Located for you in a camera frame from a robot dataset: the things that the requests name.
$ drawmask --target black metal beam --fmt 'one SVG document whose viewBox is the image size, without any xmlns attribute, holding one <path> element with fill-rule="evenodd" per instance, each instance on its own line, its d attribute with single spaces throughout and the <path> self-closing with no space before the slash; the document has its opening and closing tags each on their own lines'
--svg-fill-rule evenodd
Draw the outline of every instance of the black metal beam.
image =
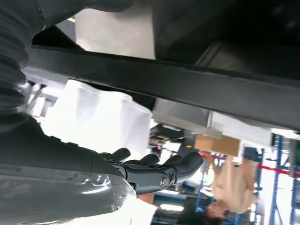
<svg viewBox="0 0 300 225">
<path fill-rule="evenodd" d="M 28 68 L 300 131 L 297 80 L 37 46 Z"/>
</svg>

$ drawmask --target white bag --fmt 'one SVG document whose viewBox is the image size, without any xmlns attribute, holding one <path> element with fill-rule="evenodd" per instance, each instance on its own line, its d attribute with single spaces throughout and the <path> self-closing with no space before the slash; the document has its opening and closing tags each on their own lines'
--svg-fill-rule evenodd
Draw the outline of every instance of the white bag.
<svg viewBox="0 0 300 225">
<path fill-rule="evenodd" d="M 63 142 L 109 153 L 125 147 L 131 152 L 129 159 L 141 159 L 146 154 L 151 118 L 150 110 L 130 95 L 69 80 L 42 128 Z"/>
</svg>

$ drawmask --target robotic arm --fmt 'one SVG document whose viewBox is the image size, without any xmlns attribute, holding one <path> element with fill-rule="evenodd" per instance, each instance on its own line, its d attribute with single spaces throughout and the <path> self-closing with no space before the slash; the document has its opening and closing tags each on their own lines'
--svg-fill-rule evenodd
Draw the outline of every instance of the robotic arm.
<svg viewBox="0 0 300 225">
<path fill-rule="evenodd" d="M 20 69 L 27 65 L 27 51 L 34 35 L 84 8 L 117 12 L 132 2 L 0 0 L 0 223 L 51 224 L 111 212 L 130 190 L 139 195 L 166 189 L 191 177 L 203 163 L 197 153 L 172 157 L 163 165 L 157 165 L 158 158 L 153 155 L 121 162 L 130 155 L 128 150 L 98 154 L 60 142 L 44 135 L 35 120 L 17 111 L 24 102 L 17 87 L 26 82 Z M 51 176 L 34 175 L 39 171 Z M 72 174 L 65 176 L 72 185 L 65 180 L 54 182 L 52 175 L 63 171 Z M 94 174 L 99 175 L 93 180 Z M 87 185 L 102 182 L 101 187 L 106 188 L 81 190 L 75 200 L 74 192 L 84 183 L 80 177 L 93 180 Z"/>
</svg>

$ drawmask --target cardboard box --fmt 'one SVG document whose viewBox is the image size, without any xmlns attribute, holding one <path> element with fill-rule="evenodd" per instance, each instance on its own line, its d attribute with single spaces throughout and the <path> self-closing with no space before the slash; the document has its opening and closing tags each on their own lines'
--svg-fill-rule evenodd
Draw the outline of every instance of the cardboard box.
<svg viewBox="0 0 300 225">
<path fill-rule="evenodd" d="M 240 150 L 240 140 L 225 135 L 221 139 L 197 135 L 194 148 L 201 151 L 210 151 L 228 156 L 237 157 Z"/>
</svg>

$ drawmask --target red rope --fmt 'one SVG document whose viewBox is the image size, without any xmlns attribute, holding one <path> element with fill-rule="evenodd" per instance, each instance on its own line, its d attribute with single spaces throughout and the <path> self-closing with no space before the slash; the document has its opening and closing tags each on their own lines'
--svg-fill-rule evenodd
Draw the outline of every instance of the red rope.
<svg viewBox="0 0 300 225">
<path fill-rule="evenodd" d="M 201 156 L 203 158 L 207 158 L 207 156 L 204 155 L 204 154 L 201 154 Z M 224 157 L 220 157 L 220 156 L 212 156 L 212 157 L 213 158 L 216 158 L 216 159 L 222 159 L 222 160 L 225 159 Z M 289 171 L 287 171 L 287 170 L 282 170 L 282 169 L 277 169 L 277 168 L 271 168 L 271 167 L 265 166 L 265 165 L 259 165 L 259 168 L 262 168 L 262 169 L 265 169 L 265 170 L 273 170 L 273 171 L 275 171 L 277 173 L 288 174 L 288 175 L 289 173 Z M 297 178 L 300 177 L 300 173 L 295 173 L 294 177 L 297 177 Z"/>
</svg>

